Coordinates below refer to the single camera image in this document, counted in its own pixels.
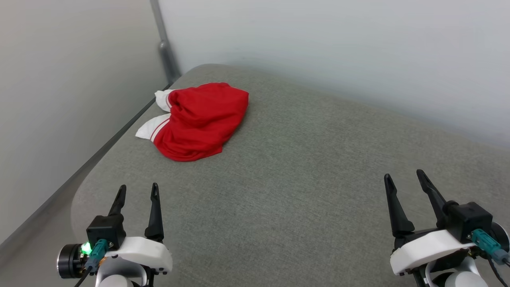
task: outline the cable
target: cable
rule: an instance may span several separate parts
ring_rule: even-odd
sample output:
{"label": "cable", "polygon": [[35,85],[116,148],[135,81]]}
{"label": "cable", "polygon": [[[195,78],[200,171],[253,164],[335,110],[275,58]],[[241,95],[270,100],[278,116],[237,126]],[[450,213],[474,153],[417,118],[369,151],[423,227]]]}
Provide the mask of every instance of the cable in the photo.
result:
{"label": "cable", "polygon": [[87,270],[85,270],[83,272],[82,277],[80,278],[80,280],[78,281],[78,283],[76,283],[76,285],[74,287],[80,286],[83,283],[83,280],[85,280],[85,278],[87,278],[87,276],[89,275],[91,270],[92,270],[92,266],[89,266],[89,268],[87,268]]}
{"label": "cable", "polygon": [[501,282],[501,284],[503,284],[504,287],[508,287],[508,285],[506,285],[503,278],[501,278],[501,276],[499,276],[499,273],[496,270],[496,266],[494,266],[494,262],[492,262],[492,258],[489,257],[489,259],[487,259],[487,260],[489,261],[489,265],[491,266],[492,272],[494,272],[494,275],[496,275],[496,278],[498,278],[499,282]]}

